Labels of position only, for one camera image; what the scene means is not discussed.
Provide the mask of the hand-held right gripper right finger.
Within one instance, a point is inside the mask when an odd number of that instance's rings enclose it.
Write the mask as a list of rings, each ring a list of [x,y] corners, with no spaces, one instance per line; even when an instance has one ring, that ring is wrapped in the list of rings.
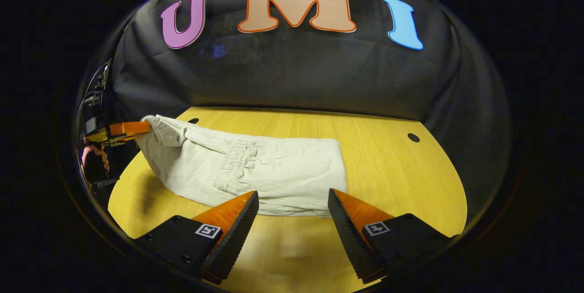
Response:
[[[393,216],[334,188],[328,193],[328,209],[349,262],[364,284],[402,277],[457,239],[414,214]]]

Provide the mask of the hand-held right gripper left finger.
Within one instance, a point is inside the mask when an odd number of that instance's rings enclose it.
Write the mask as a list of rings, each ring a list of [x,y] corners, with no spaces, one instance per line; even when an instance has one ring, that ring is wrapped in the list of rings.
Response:
[[[249,191],[193,218],[171,216],[137,242],[188,276],[221,284],[239,257],[258,210],[258,193]]]

